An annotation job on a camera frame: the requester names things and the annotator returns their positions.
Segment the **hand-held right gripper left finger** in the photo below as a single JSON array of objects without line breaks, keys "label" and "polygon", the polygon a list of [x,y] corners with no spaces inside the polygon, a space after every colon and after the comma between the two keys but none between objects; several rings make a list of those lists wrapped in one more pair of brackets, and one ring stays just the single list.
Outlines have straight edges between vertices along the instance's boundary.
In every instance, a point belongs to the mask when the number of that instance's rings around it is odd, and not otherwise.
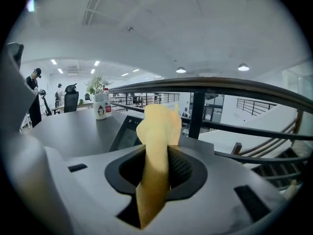
[{"label": "hand-held right gripper left finger", "polygon": [[60,152],[46,147],[47,180],[57,217],[49,218],[58,235],[144,235],[118,218],[132,202],[128,194],[115,190],[105,169],[124,156],[144,150],[143,145],[110,153],[63,159]]}]

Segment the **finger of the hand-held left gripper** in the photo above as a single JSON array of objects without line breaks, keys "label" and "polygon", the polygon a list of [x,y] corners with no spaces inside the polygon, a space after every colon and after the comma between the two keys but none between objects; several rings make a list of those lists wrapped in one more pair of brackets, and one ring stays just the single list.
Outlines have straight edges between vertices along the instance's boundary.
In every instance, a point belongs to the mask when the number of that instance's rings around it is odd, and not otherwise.
[{"label": "finger of the hand-held left gripper", "polygon": [[1,131],[19,132],[35,93],[20,73],[24,45],[9,43],[1,51]]}]

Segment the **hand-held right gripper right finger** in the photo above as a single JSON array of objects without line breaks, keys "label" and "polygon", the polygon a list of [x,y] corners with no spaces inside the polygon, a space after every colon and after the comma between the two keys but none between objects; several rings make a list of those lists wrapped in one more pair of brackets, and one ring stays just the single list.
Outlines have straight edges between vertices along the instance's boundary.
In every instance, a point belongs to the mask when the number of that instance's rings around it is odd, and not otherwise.
[{"label": "hand-held right gripper right finger", "polygon": [[269,182],[212,151],[172,146],[186,181],[169,191],[163,209],[146,227],[154,235],[256,235],[285,205]]}]

